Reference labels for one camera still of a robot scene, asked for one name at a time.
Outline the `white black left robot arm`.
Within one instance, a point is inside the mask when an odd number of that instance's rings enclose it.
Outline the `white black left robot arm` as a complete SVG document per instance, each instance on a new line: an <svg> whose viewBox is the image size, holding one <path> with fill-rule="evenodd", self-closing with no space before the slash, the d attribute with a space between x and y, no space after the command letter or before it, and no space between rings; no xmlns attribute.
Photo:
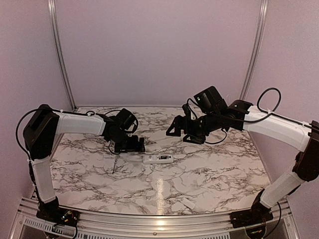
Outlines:
<svg viewBox="0 0 319 239"><path fill-rule="evenodd" d="M27 112L31 115L23 129L24 144L19 147L27 154L29 174L35 186L39 206L51 221L63 217L55 195L50 172L50 158L57 135L91 134L114 143L112 154L145 152L144 138L135 135L139 122L127 109L117 111L114 116L94 112L76 113L56 110L47 104Z"/></svg>

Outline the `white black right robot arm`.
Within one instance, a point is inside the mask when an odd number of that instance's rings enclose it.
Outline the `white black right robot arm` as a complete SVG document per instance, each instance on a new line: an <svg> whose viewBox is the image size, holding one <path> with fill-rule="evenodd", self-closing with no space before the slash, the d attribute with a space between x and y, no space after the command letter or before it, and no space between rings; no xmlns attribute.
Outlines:
<svg viewBox="0 0 319 239"><path fill-rule="evenodd" d="M167 136L181 136L184 142L204 144L215 130L230 128L259 133L284 142L298 150L295 164L274 183L262 190L247 212L247 219L259 222L279 200L294 192L304 182L319 175L319 123L301 122L263 110L243 100L227 105L218 90L211 86L196 94L192 102L204 113L192 117L189 104L182 106L184 115L176 116L166 131Z"/></svg>

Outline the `white battery cover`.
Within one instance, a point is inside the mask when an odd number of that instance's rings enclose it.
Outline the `white battery cover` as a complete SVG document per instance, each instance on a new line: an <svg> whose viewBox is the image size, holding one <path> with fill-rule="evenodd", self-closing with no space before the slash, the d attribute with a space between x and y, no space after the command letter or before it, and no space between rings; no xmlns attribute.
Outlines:
<svg viewBox="0 0 319 239"><path fill-rule="evenodd" d="M190 208L190 209L194 209L195 208L195 203L190 201L187 198L183 198L180 202L182 204L184 204L186 207Z"/></svg>

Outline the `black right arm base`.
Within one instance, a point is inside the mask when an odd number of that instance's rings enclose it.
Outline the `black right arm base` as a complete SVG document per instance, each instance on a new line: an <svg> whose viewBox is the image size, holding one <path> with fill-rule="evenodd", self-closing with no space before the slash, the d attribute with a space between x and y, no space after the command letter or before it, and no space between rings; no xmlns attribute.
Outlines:
<svg viewBox="0 0 319 239"><path fill-rule="evenodd" d="M230 214L230 222L233 228L261 224L271 221L273 218L271 209L266 208L259 201L254 201L250 209L232 212Z"/></svg>

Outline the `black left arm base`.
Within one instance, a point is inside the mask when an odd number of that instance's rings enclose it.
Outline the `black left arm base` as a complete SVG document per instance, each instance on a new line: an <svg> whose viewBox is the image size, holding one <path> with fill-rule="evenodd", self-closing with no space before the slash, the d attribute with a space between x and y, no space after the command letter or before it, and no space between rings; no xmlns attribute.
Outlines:
<svg viewBox="0 0 319 239"><path fill-rule="evenodd" d="M58 198L55 197L53 201L48 203L39 201L36 216L57 225L76 227L78 224L79 212L77 210L60 207Z"/></svg>

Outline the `white remote control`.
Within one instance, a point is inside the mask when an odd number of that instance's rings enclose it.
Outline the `white remote control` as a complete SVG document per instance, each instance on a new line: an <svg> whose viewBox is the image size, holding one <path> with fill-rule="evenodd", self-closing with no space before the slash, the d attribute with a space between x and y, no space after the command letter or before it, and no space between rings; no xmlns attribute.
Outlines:
<svg viewBox="0 0 319 239"><path fill-rule="evenodd" d="M143 164L168 164L173 163L174 158L169 154L161 155L144 155L142 157Z"/></svg>

